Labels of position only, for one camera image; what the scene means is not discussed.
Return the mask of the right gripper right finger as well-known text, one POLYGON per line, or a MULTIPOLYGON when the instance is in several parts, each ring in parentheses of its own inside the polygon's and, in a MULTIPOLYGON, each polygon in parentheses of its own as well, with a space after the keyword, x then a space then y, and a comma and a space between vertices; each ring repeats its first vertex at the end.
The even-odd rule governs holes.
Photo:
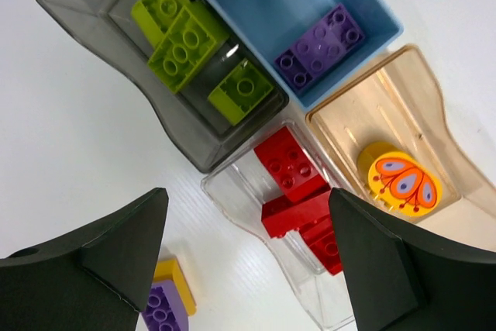
POLYGON ((493 330, 495 254, 342 189, 329 211, 359 330, 493 330))

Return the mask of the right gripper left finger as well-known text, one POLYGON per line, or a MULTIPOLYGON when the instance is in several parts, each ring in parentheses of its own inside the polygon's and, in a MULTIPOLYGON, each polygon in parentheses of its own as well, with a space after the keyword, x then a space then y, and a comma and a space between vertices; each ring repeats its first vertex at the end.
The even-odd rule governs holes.
POLYGON ((121 209, 1 260, 3 330, 134 330, 152 283, 169 198, 121 209))

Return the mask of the red rounded lego brick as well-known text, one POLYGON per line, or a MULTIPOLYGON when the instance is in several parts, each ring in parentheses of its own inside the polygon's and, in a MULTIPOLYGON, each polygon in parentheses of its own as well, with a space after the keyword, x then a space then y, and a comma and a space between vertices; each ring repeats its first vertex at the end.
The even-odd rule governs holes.
POLYGON ((327 184, 287 126, 254 152, 291 202, 299 202, 327 184))

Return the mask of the red curved lego brick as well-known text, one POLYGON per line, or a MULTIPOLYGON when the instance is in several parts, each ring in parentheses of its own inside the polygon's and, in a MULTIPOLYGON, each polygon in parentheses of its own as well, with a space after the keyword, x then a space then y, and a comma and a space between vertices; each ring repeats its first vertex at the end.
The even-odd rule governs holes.
POLYGON ((330 192, 331 188, 321 188, 299 202, 282 195, 263 204, 260 220, 271 238, 281 238, 310 222, 330 217, 330 192))

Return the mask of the clear container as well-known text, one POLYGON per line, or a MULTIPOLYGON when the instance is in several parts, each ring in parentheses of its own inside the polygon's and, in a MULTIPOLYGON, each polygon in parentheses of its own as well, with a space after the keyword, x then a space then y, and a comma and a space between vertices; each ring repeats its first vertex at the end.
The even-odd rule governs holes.
POLYGON ((308 130, 290 119, 274 125, 201 186, 232 224, 267 246, 320 330, 353 322, 328 206, 344 184, 308 130))

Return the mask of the purple rounded lego brick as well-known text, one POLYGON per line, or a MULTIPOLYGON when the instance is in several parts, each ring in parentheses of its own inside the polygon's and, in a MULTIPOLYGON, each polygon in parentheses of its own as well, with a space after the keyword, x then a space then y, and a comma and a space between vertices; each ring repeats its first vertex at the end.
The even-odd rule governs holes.
POLYGON ((291 90, 303 95, 364 40, 356 20, 338 4, 283 51, 275 67, 291 90))

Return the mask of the orange translucent container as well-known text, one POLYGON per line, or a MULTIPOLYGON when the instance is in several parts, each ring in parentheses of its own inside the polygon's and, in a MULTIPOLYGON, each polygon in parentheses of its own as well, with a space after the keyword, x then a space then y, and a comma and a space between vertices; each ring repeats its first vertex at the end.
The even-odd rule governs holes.
POLYGON ((356 195, 451 240, 495 249, 495 186, 453 138, 439 82, 415 44, 374 59, 305 121, 356 195), (438 178, 443 194, 433 212, 416 217, 373 194, 357 160, 376 142, 406 152, 438 178))

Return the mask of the small green lego brick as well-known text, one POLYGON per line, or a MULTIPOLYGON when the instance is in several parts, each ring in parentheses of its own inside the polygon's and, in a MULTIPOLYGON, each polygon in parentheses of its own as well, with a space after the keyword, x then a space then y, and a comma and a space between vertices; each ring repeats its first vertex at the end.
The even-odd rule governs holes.
POLYGON ((208 101, 236 126, 272 91, 274 85, 249 60, 243 59, 208 95, 208 101))

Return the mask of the purple yellow lego stack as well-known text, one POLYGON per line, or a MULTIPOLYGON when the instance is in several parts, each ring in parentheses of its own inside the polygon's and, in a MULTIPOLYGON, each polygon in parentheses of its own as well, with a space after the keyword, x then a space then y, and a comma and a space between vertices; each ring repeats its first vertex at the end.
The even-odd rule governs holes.
POLYGON ((188 331, 196 301, 177 258, 159 261, 147 305, 141 313, 148 330, 188 331))

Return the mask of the yellow rounded lego brick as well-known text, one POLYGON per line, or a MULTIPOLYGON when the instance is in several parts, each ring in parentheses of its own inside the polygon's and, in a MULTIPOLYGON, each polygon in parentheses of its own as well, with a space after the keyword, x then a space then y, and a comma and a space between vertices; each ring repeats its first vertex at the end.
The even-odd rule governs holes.
POLYGON ((367 145, 359 153, 356 165, 371 196, 392 211, 418 218, 441 202, 443 188, 439 179, 388 142, 367 145))

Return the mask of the blue container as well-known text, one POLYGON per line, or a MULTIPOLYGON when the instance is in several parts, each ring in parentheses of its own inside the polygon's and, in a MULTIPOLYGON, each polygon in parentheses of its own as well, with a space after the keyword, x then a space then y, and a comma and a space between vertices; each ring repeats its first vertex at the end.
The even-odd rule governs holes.
POLYGON ((403 31, 383 0, 206 1, 305 112, 342 86, 403 31), (302 93, 296 93, 284 81, 275 60, 337 5, 343 5, 357 22, 364 33, 364 41, 330 72, 314 80, 302 93))

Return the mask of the smoky grey container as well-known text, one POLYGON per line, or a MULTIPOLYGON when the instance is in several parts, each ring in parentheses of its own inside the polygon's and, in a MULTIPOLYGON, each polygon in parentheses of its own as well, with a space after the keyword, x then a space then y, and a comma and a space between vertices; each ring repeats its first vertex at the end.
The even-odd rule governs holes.
POLYGON ((148 99, 202 173, 243 145, 288 96, 208 0, 36 0, 148 99))

